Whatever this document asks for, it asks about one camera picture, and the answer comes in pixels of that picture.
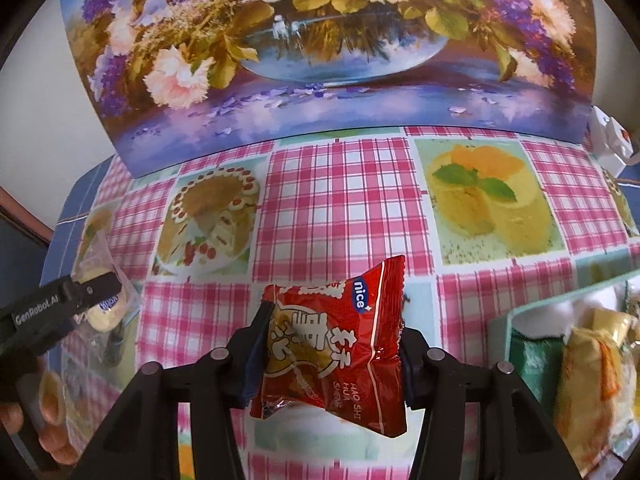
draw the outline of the clear plastic bag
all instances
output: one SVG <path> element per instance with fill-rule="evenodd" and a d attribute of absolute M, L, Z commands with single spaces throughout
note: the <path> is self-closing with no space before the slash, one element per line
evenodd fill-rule
<path fill-rule="evenodd" d="M 76 262 L 73 279 L 86 282 L 107 272 L 115 272 L 122 290 L 120 294 L 75 316 L 76 330 L 98 360 L 105 366 L 114 365 L 105 358 L 111 333 L 124 331 L 122 320 L 140 306 L 140 295 L 120 266 L 114 261 L 104 232 L 97 232 L 82 259 Z"/>

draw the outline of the yellow dessert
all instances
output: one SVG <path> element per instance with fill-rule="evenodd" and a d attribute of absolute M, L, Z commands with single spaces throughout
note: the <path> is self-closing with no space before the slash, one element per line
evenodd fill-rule
<path fill-rule="evenodd" d="M 435 173 L 448 164 L 464 168 L 469 182 L 451 184 L 439 178 Z M 516 156 L 494 146 L 456 145 L 434 159 L 427 182 L 441 215 L 456 230 L 468 236 L 495 231 L 517 255 L 548 247 L 551 212 L 535 175 Z"/>

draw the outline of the checkered tablecloth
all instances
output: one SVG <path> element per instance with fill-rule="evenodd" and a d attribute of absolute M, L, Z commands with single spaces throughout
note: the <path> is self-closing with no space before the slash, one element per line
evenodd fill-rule
<path fill-rule="evenodd" d="M 526 154 L 558 224 L 563 249 L 481 265 L 448 266 L 438 233 L 416 142 L 421 139 L 512 143 Z M 168 202 L 183 176 L 220 165 L 259 160 L 266 175 L 246 270 L 211 283 L 169 279 L 152 273 L 154 251 Z M 56 229 L 44 281 L 69 272 L 87 214 L 111 207 L 109 245 L 114 259 L 142 291 L 136 335 L 136 366 L 150 360 L 172 367 L 195 361 L 225 345 L 248 324 L 261 288 L 271 282 L 325 283 L 356 276 L 395 254 L 407 256 L 406 275 L 424 285 L 421 298 L 435 313 L 436 343 L 473 364 L 487 361 L 486 324 L 508 310 L 576 288 L 584 261 L 615 251 L 640 262 L 640 242 L 629 238 L 600 168 L 583 146 L 473 128 L 390 128 L 359 136 L 301 138 L 254 144 L 184 163 L 140 182 L 131 181 L 116 156 L 74 189 Z M 63 355 L 87 364 L 76 334 Z M 100 377 L 88 381 L 97 425 L 118 395 Z M 467 417 L 465 451 L 476 446 L 476 416 Z M 180 407 L 187 432 L 189 414 Z M 249 478 L 254 480 L 404 480 L 408 466 L 375 467 L 331 460 L 302 463 L 252 447 L 246 417 L 234 415 Z M 74 443 L 83 446 L 74 434 Z"/>

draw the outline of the mint leaf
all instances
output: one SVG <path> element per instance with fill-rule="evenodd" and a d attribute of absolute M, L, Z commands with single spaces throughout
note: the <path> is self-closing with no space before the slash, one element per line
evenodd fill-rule
<path fill-rule="evenodd" d="M 478 181 L 478 187 L 482 189 L 491 198 L 497 198 L 503 202 L 516 202 L 516 194 L 507 183 L 497 178 L 481 178 Z"/>
<path fill-rule="evenodd" d="M 433 176 L 446 184 L 474 186 L 478 182 L 477 173 L 477 171 L 474 173 L 474 170 L 467 170 L 460 164 L 446 164 L 434 171 Z"/>

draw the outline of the cake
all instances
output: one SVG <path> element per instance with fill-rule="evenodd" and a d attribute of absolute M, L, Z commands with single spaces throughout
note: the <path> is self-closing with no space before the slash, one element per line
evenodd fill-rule
<path fill-rule="evenodd" d="M 189 265 L 198 251 L 209 260 L 238 256 L 254 228 L 259 192 L 255 176 L 243 167 L 217 168 L 188 181 L 166 214 L 159 259 L 168 263 L 180 254 Z"/>
<path fill-rule="evenodd" d="M 494 146 L 457 144 L 433 160 L 426 178 L 437 210 L 455 231 L 467 237 L 495 232 L 516 255 L 548 247 L 551 212 L 520 158 Z"/>

